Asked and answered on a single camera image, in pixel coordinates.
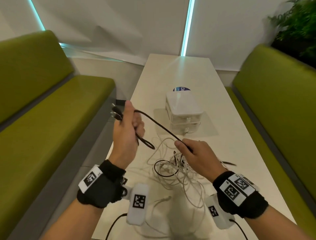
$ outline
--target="forearm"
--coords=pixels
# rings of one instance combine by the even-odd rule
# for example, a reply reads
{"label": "forearm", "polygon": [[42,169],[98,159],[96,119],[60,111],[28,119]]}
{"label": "forearm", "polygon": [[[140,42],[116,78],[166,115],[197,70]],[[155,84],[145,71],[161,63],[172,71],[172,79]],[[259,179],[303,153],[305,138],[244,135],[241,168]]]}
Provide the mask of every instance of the forearm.
{"label": "forearm", "polygon": [[312,240],[296,224],[271,206],[259,218],[245,220],[259,240]]}
{"label": "forearm", "polygon": [[75,199],[42,240],[90,240],[102,212],[103,209]]}

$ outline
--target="light strip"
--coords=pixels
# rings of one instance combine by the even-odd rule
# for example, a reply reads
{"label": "light strip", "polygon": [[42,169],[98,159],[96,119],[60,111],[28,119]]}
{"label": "light strip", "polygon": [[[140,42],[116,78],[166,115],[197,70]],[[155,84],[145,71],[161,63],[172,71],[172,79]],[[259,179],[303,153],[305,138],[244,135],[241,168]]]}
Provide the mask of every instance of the light strip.
{"label": "light strip", "polygon": [[32,0],[28,0],[28,3],[30,4],[30,6],[32,8],[32,11],[33,11],[33,13],[34,13],[34,15],[35,15],[35,17],[37,19],[39,27],[41,28],[42,31],[45,31],[44,25],[43,25],[42,21],[40,20],[40,17],[39,17],[39,15],[38,15],[35,7],[34,7],[34,4],[32,3]]}
{"label": "light strip", "polygon": [[181,55],[180,56],[185,56],[185,54],[186,54],[186,47],[188,45],[188,39],[189,39],[189,33],[190,33],[190,27],[191,27],[191,20],[192,20],[194,2],[195,2],[195,0],[190,0],[189,1],[189,8],[188,8],[188,14],[186,16],[186,23],[185,23],[185,29],[184,29],[184,35],[183,35],[182,48],[181,48]]}

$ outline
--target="green plant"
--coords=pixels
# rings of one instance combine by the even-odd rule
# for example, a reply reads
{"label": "green plant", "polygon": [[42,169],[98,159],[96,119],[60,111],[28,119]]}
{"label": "green plant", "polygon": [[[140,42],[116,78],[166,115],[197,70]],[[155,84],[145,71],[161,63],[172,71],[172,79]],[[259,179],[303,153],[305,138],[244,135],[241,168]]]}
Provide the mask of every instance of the green plant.
{"label": "green plant", "polygon": [[280,30],[277,39],[310,41],[312,46],[302,55],[316,56],[316,0],[290,0],[292,8],[278,16],[269,17]]}

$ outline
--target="right hand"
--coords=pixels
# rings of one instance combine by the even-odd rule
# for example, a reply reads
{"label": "right hand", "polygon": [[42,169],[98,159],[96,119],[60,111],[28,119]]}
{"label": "right hand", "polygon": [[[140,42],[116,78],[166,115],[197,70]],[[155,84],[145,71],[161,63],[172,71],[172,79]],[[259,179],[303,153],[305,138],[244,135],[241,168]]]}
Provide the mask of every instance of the right hand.
{"label": "right hand", "polygon": [[206,142],[186,138],[182,141],[193,150],[193,153],[180,141],[175,141],[174,145],[185,156],[188,164],[198,174],[210,182],[213,182],[219,175],[227,171]]}

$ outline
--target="white table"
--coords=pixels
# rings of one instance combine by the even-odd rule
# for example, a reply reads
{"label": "white table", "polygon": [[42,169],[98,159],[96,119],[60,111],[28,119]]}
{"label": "white table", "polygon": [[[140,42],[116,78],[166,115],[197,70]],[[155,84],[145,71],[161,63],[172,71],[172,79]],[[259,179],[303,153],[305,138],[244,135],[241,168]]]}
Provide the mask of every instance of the white table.
{"label": "white table", "polygon": [[[198,132],[187,137],[206,141],[219,159],[237,164],[237,167],[230,167],[230,169],[237,173],[242,173],[258,185],[261,194],[267,199],[269,204],[294,222],[273,178],[209,59],[151,54],[131,101],[136,109],[163,121],[166,92],[172,91],[175,87],[191,89],[198,104],[205,111]],[[162,138],[167,137],[145,116],[143,121],[145,122],[146,133],[144,138],[146,140],[157,145],[159,141],[153,139],[157,137],[157,131]],[[195,212],[194,220],[192,221],[192,214],[195,208],[186,200],[182,188],[176,187],[173,191],[166,190],[159,183],[148,178],[148,170],[150,168],[147,168],[145,171],[140,170],[140,168],[146,166],[146,160],[152,153],[153,150],[140,143],[136,158],[128,167],[125,176],[128,179],[128,186],[133,186],[137,182],[149,184],[150,203],[171,196],[170,201],[157,205],[153,215],[150,214],[152,208],[149,207],[147,221],[153,227],[171,235],[170,227],[173,232],[171,239],[244,240],[244,236],[236,225],[228,230],[219,230],[207,209],[202,224],[200,222],[203,216],[203,209]],[[172,151],[169,150],[167,156],[171,155]],[[155,162],[157,158],[159,158],[159,154],[155,155],[151,162]],[[152,172],[150,172],[150,175],[151,178],[154,178]],[[205,186],[206,194],[211,195],[215,193],[213,186],[208,184],[206,180],[201,180],[201,182]],[[194,191],[189,191],[188,194],[193,199],[196,197]],[[93,238],[105,239],[113,221],[120,214],[127,212],[128,205],[129,202],[126,200],[110,204],[104,210]],[[243,219],[236,216],[236,221],[241,225],[248,239],[257,239]],[[194,235],[188,237],[181,235],[193,230],[196,230]],[[142,235],[164,236],[152,230],[146,224],[141,227],[130,226],[122,218],[112,229],[110,239],[146,239]]]}

